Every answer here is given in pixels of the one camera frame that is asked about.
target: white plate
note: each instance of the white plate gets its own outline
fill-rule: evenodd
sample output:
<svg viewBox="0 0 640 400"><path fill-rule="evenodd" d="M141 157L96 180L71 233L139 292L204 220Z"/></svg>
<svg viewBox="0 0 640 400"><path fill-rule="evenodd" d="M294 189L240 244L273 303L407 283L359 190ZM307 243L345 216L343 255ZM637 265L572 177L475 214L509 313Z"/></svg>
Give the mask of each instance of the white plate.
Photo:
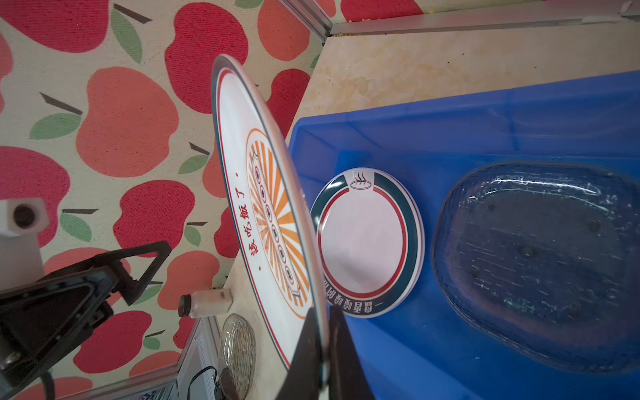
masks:
<svg viewBox="0 0 640 400"><path fill-rule="evenodd" d="M310 307L328 348L315 232L280 129L242 66L213 65L216 143L241 251L260 310L286 368Z"/></svg>
<svg viewBox="0 0 640 400"><path fill-rule="evenodd" d="M320 192L311 217L331 304L371 318L407 297L424 261L424 227L400 182L371 168L345 171Z"/></svg>

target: white bottle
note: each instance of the white bottle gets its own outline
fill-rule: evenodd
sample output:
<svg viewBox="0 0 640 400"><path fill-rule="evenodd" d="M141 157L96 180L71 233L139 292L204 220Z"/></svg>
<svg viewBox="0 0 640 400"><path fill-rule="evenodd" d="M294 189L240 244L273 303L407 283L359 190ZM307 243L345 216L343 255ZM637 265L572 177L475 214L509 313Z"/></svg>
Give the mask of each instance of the white bottle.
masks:
<svg viewBox="0 0 640 400"><path fill-rule="evenodd" d="M233 299L230 289L197 291L180 298L178 315L191 318L216 316L228 312L231 303Z"/></svg>

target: black cable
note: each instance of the black cable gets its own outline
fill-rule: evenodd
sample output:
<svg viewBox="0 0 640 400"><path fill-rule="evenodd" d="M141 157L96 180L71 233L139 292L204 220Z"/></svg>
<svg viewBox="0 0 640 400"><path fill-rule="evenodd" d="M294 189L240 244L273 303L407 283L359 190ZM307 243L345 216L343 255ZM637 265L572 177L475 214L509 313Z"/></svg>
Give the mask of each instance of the black cable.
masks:
<svg viewBox="0 0 640 400"><path fill-rule="evenodd" d="M191 379L191 382L189 382L189 386L187 387L187 400L191 399L191 384L193 383L193 381L195 381L196 378L198 378L203 373L207 372L209 369L212 369L215 372L215 374L213 376L213 382L216 384L216 388L220 389L220 383L217 380L218 379L218 370L215 367L213 367L212 365L210 365L208 367L204 367L203 369L201 369L197 374L195 374L193 376L193 378Z"/></svg>
<svg viewBox="0 0 640 400"><path fill-rule="evenodd" d="M44 388L45 400L56 400L56 385L53 383L53 378L49 371L45 372L40 379Z"/></svg>

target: apple print fabric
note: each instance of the apple print fabric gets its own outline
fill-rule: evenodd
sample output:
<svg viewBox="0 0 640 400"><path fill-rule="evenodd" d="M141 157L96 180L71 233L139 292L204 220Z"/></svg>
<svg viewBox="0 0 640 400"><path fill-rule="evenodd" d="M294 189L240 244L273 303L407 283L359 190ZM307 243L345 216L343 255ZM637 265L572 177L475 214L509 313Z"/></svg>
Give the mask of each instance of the apple print fabric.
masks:
<svg viewBox="0 0 640 400"><path fill-rule="evenodd" d="M539 0L315 0L334 24L407 17L466 8L502 6L529 1Z"/></svg>
<svg viewBox="0 0 640 400"><path fill-rule="evenodd" d="M58 397L178 362L182 294L239 249L214 142L211 67L236 57L287 134L321 52L277 0L0 1L0 198L43 198L47 273L166 240L142 297L53 368ZM150 257L123 262L139 278ZM39 381L18 400L43 399Z"/></svg>

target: blue plastic bin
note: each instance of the blue plastic bin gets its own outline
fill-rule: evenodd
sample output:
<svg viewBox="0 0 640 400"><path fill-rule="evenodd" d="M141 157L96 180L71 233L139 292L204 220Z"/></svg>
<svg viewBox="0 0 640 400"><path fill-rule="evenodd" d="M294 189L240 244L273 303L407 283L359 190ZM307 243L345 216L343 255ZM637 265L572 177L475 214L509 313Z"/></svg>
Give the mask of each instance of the blue plastic bin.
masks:
<svg viewBox="0 0 640 400"><path fill-rule="evenodd" d="M484 164L573 161L640 180L640 71L302 118L290 151L309 206L349 168L399 179L420 209L429 252L447 194ZM430 252L400 306L348 323L380 400L640 399L640 371L564 372L473 329L435 282Z"/></svg>

